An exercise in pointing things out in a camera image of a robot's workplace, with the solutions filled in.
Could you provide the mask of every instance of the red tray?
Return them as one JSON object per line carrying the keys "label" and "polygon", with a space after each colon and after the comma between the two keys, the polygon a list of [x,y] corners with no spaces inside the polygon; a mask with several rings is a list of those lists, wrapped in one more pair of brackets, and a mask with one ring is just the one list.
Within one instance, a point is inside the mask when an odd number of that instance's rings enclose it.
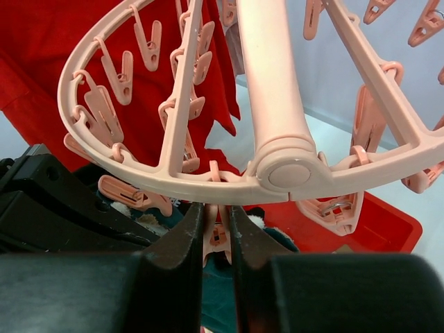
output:
{"label": "red tray", "polygon": [[417,220],[369,193],[365,193],[356,231],[344,237],[302,215],[292,202],[260,207],[265,211],[265,224],[287,233],[301,252],[332,253],[347,245],[358,253],[410,253],[422,234]]}

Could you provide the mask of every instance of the screw hole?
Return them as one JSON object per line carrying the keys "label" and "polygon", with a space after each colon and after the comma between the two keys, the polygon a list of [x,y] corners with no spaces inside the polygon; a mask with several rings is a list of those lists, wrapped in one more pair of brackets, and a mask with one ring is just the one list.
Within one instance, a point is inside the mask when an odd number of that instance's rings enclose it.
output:
{"label": "screw hole", "polygon": [[56,168],[50,166],[48,169],[46,169],[46,176],[49,180],[55,182],[60,177],[60,174]]}
{"label": "screw hole", "polygon": [[96,206],[96,209],[102,213],[106,213],[108,210],[110,210],[108,205],[101,200],[97,200],[94,205]]}

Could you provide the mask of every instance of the red cloth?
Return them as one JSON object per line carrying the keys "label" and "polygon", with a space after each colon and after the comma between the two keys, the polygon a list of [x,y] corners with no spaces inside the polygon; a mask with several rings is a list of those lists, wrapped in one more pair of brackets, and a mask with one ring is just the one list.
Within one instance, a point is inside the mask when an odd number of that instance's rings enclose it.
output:
{"label": "red cloth", "polygon": [[[80,39],[120,1],[117,0],[0,0],[0,110],[29,144],[44,143],[70,170],[86,161],[68,151],[63,143],[67,133],[57,109],[57,84],[60,72]],[[162,22],[160,65],[156,72],[145,69],[134,35],[134,19],[129,19],[106,40],[108,51],[119,71],[121,54],[132,51],[134,63],[133,101],[114,106],[125,133],[125,145],[134,156],[148,165],[157,165],[162,147],[163,127],[157,113],[173,87],[169,55],[180,45],[180,32],[174,0],[156,0],[140,12],[144,30],[151,33],[151,24]],[[213,59],[204,83],[196,86],[198,96],[205,96],[201,116],[189,122],[194,147],[201,160],[199,172],[209,169],[210,160],[218,160],[220,169],[234,171],[221,151],[205,150],[205,140],[214,120],[230,134],[235,128],[230,115],[240,118],[236,103],[234,76],[230,55],[215,0],[204,0],[204,22],[214,21],[216,28],[210,51]],[[103,71],[100,51],[89,62],[87,70],[97,84],[111,92]],[[84,104],[79,90],[78,102]]]}

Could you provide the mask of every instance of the circular button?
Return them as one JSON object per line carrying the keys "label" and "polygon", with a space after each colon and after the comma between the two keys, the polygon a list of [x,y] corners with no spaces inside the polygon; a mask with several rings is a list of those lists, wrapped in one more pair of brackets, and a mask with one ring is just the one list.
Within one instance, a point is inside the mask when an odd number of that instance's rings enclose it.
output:
{"label": "circular button", "polygon": [[310,170],[303,165],[287,164],[273,170],[268,181],[281,189],[290,189],[307,182],[310,175]]}

